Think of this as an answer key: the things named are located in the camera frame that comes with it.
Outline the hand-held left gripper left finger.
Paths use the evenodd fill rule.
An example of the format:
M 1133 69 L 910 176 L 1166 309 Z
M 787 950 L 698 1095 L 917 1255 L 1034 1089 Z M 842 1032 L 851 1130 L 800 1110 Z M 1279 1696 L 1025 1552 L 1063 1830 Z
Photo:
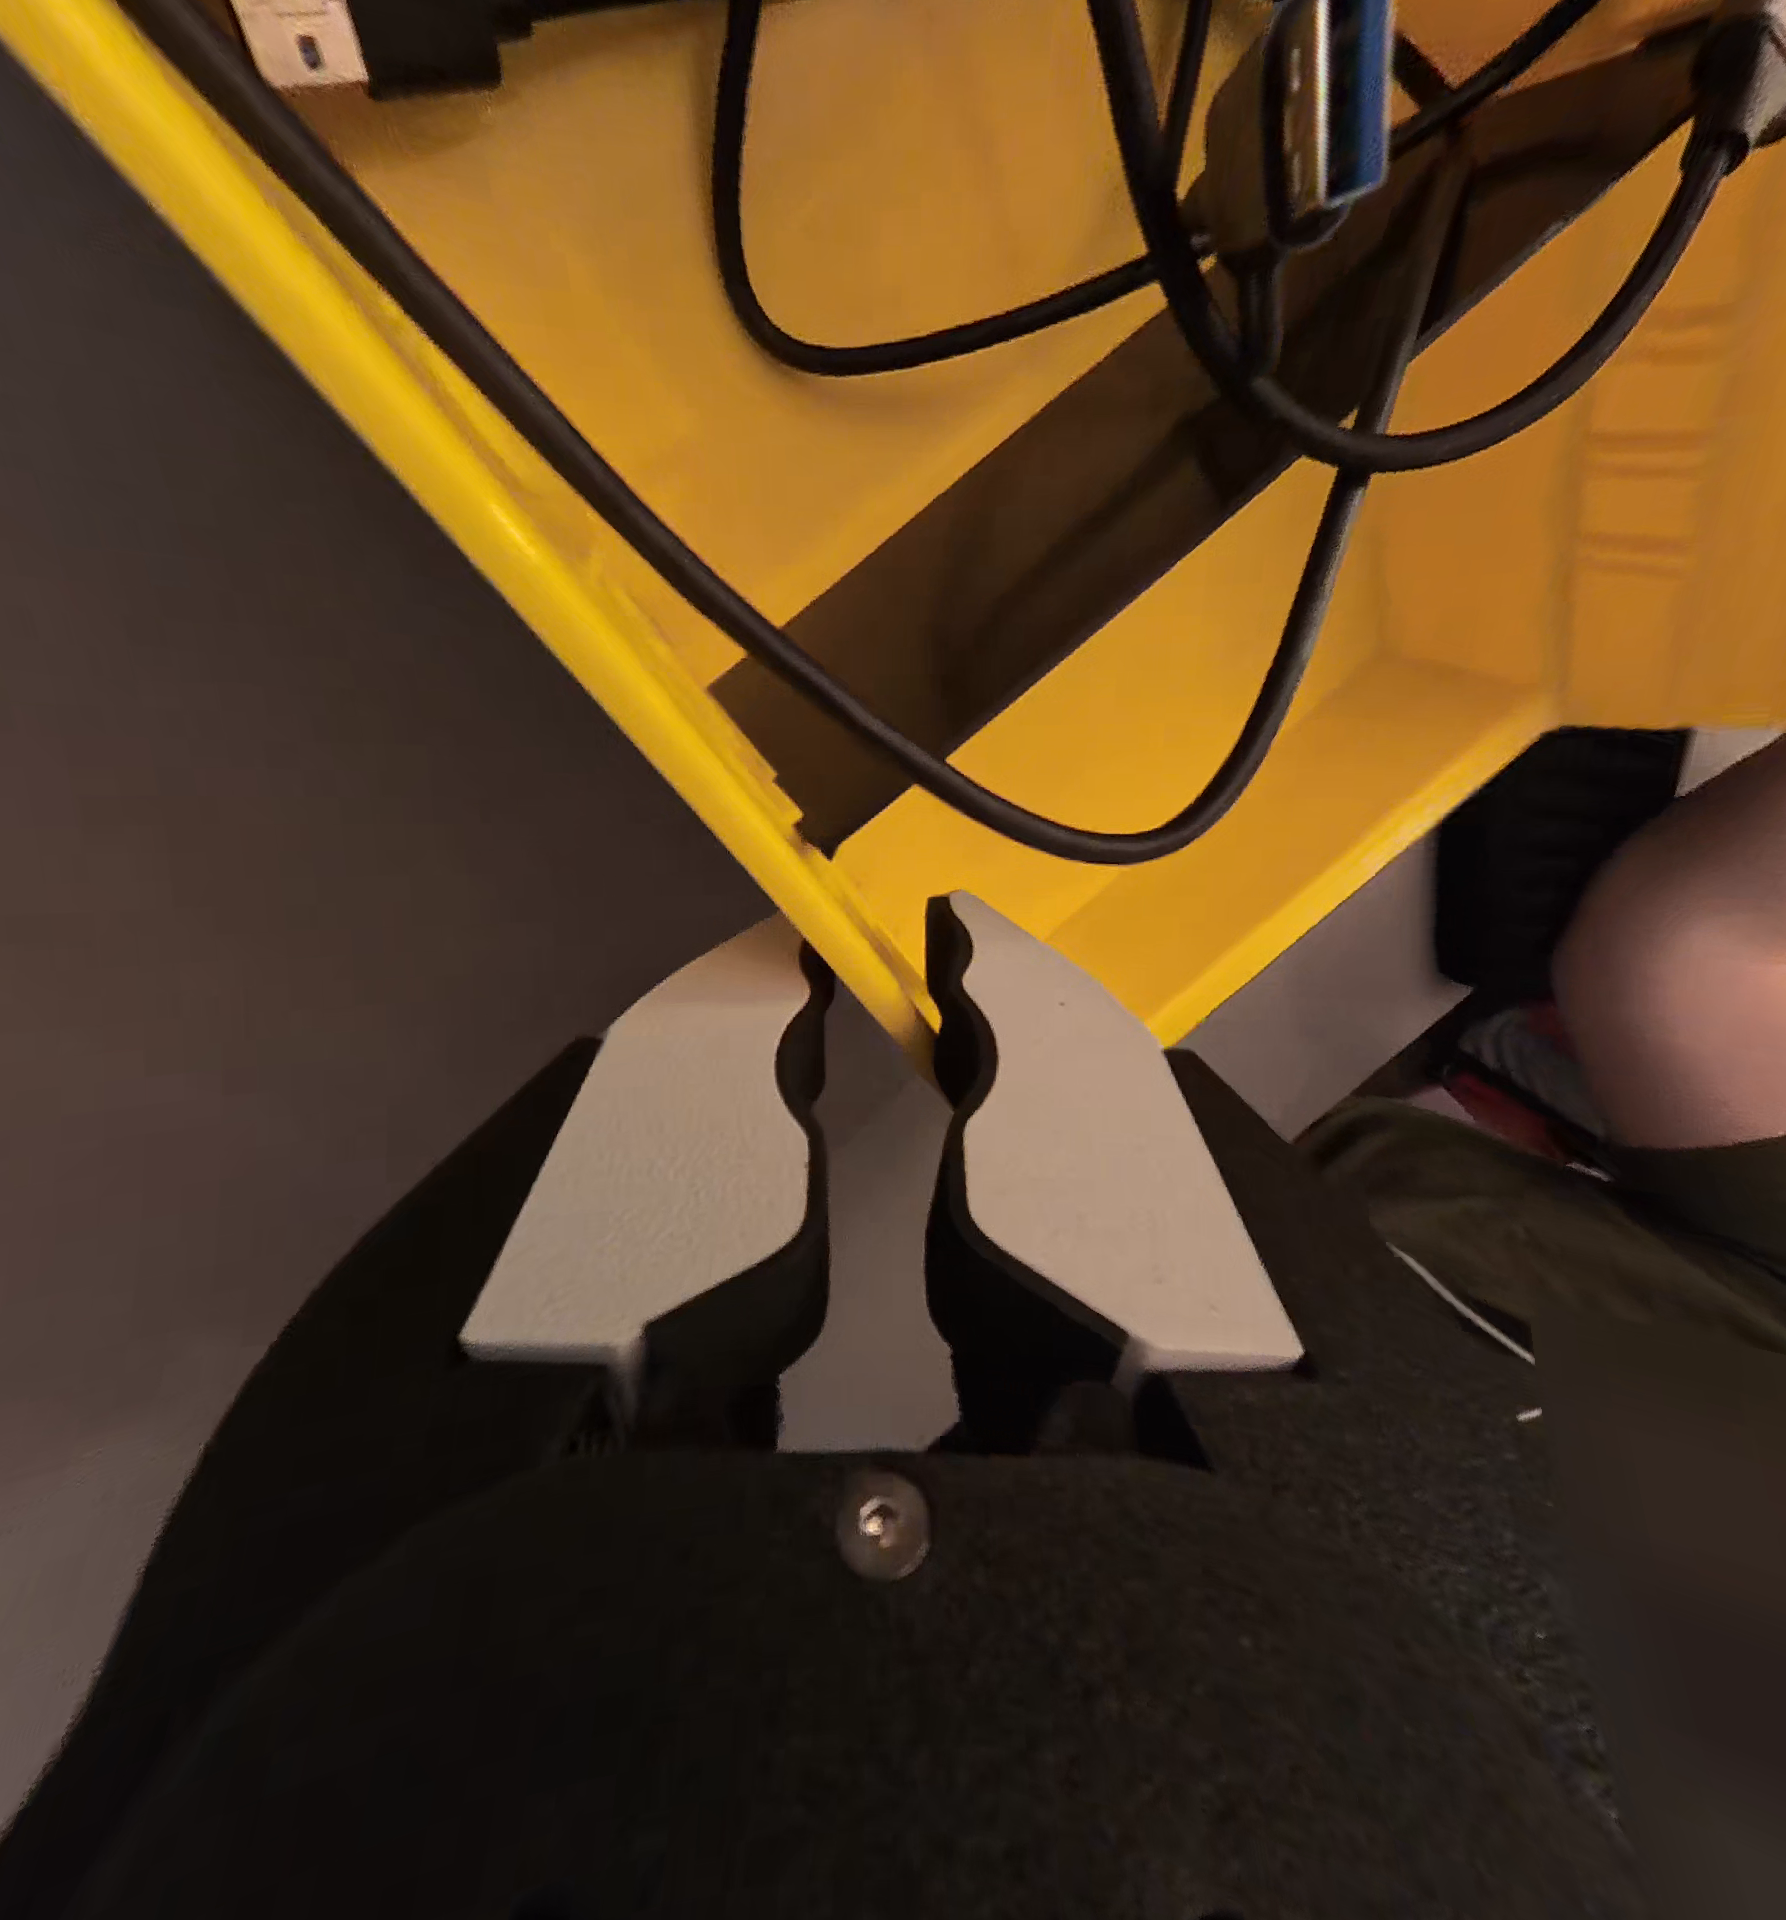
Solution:
M 773 1390 L 831 1301 L 831 994 L 773 916 L 639 996 L 596 1044 L 460 1347 L 592 1364 L 624 1404 Z

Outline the olive green shorts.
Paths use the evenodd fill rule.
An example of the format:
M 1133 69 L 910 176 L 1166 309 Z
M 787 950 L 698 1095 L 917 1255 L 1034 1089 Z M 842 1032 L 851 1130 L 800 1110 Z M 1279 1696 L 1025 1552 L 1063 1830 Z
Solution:
M 1301 1143 L 1556 1373 L 1559 1535 L 1663 1916 L 1786 1916 L 1786 1137 L 1598 1178 L 1353 1099 Z

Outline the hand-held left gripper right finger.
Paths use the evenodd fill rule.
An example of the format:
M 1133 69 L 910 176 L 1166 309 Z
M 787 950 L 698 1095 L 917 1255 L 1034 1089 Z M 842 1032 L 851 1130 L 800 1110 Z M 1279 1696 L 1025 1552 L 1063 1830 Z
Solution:
M 967 892 L 929 898 L 950 1104 L 924 1292 L 953 1356 L 1135 1394 L 1306 1356 L 1168 1051 L 1100 981 Z

